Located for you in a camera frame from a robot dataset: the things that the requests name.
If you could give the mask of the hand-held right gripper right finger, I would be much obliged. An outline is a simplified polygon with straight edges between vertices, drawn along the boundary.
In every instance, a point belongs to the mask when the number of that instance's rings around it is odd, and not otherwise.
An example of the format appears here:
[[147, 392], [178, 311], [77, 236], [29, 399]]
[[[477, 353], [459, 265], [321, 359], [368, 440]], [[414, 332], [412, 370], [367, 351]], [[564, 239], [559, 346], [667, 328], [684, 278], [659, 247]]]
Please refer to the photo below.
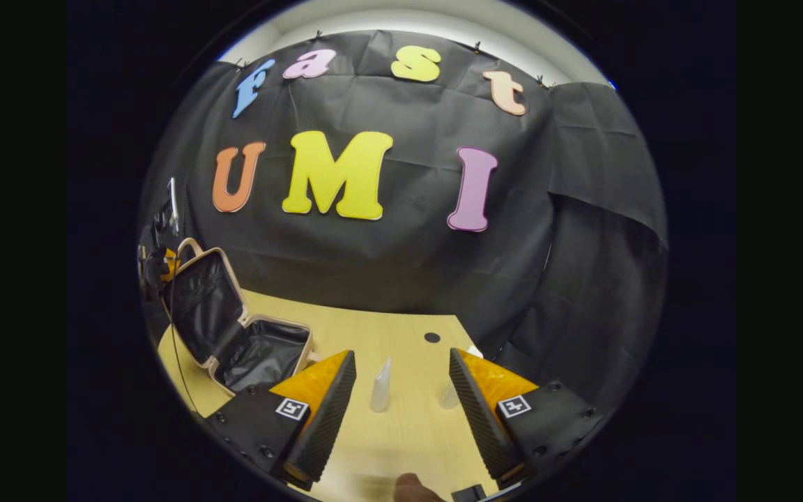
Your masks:
[[462, 349], [450, 350], [449, 378], [482, 463], [501, 489], [554, 476], [606, 420], [560, 381], [539, 386]]

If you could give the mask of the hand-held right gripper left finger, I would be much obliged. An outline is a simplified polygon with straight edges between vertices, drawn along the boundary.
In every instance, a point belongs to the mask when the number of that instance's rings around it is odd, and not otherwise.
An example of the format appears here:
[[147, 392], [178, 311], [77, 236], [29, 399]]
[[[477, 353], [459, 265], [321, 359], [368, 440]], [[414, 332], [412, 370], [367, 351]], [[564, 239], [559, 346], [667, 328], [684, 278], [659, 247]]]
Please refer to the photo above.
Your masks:
[[332, 455], [356, 378], [355, 353], [344, 350], [286, 381], [236, 392], [205, 423], [252, 471], [308, 492]]

